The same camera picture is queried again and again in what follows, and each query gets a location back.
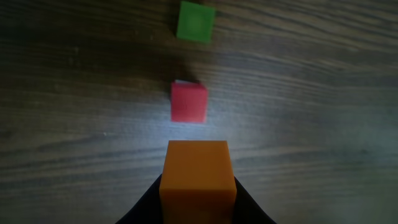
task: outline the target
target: orange cube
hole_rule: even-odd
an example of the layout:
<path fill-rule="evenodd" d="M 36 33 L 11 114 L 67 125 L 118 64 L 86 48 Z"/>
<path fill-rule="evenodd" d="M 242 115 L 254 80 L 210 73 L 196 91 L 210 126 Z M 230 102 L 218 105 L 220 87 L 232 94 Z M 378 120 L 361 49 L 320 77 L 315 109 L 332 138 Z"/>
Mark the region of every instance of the orange cube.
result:
<path fill-rule="evenodd" d="M 160 181 L 164 223 L 231 223 L 236 186 L 226 141 L 170 141 Z"/>

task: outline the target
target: red cube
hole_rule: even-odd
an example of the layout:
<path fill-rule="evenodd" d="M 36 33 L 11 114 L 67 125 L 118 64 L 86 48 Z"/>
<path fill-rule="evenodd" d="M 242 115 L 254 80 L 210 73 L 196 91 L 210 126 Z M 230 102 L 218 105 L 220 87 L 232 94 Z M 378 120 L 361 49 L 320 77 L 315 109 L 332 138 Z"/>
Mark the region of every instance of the red cube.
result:
<path fill-rule="evenodd" d="M 207 89 L 202 84 L 173 82 L 172 121 L 204 123 L 207 96 Z"/>

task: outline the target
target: orange cube's top face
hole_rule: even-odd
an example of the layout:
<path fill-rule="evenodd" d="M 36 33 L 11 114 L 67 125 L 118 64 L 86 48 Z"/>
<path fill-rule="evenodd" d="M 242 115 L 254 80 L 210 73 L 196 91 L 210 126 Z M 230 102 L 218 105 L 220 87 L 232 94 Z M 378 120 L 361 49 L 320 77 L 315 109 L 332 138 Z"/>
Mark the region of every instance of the orange cube's top face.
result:
<path fill-rule="evenodd" d="M 232 190 L 226 141 L 170 141 L 160 190 Z"/>

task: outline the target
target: wooden table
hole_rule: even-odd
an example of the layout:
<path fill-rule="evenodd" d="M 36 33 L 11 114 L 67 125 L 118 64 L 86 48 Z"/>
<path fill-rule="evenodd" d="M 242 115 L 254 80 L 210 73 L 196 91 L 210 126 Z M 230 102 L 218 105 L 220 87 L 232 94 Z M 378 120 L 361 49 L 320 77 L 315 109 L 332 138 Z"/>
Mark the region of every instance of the wooden table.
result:
<path fill-rule="evenodd" d="M 169 139 L 228 140 L 278 223 L 397 223 L 398 5 L 211 0 L 210 45 L 180 1 L 0 2 L 0 223 L 114 223 Z M 206 124 L 170 122 L 199 80 Z"/>

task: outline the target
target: dark wood floor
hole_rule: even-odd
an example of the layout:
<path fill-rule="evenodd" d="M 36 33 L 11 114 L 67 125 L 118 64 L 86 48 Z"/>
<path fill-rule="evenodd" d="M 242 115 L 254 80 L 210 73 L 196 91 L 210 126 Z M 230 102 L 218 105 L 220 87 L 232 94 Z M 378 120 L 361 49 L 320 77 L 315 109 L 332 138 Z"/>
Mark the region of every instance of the dark wood floor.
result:
<path fill-rule="evenodd" d="M 278 223 L 397 223 L 398 3 L 211 0 L 210 45 L 179 1 L 0 2 L 0 223 L 114 223 L 170 139 L 228 140 Z M 169 86 L 210 91 L 170 122 Z"/>

